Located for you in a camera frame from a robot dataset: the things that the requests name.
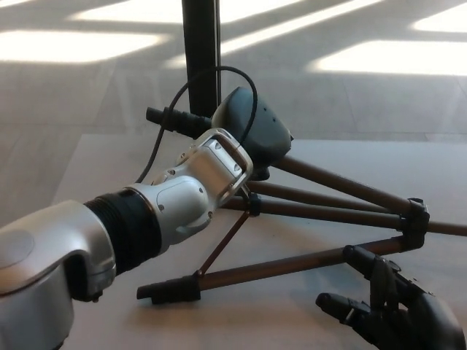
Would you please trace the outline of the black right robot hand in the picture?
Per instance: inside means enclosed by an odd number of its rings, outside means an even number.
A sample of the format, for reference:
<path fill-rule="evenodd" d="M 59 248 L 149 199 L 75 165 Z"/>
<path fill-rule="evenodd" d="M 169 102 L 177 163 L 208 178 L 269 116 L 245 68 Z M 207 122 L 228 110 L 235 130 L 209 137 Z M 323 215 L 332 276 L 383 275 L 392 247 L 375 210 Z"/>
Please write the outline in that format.
<path fill-rule="evenodd" d="M 452 309 L 401 274 L 393 261 L 347 245 L 344 261 L 370 284 L 365 303 L 321 293 L 316 305 L 378 349 L 465 349 L 466 337 Z"/>

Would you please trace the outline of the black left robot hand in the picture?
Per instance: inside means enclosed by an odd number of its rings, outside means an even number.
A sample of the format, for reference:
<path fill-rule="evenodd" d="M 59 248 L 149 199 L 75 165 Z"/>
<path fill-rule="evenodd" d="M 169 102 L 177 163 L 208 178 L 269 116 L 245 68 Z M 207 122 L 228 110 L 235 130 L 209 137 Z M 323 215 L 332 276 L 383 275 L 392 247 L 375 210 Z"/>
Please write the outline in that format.
<path fill-rule="evenodd" d="M 293 137 L 273 110 L 259 98 L 252 127 L 246 139 L 242 139 L 250 120 L 252 103 L 252 91 L 237 87 L 216 109 L 212 127 L 225 129 L 243 146 L 254 166 L 250 179 L 265 181 L 270 177 L 269 166 L 290 151 Z"/>

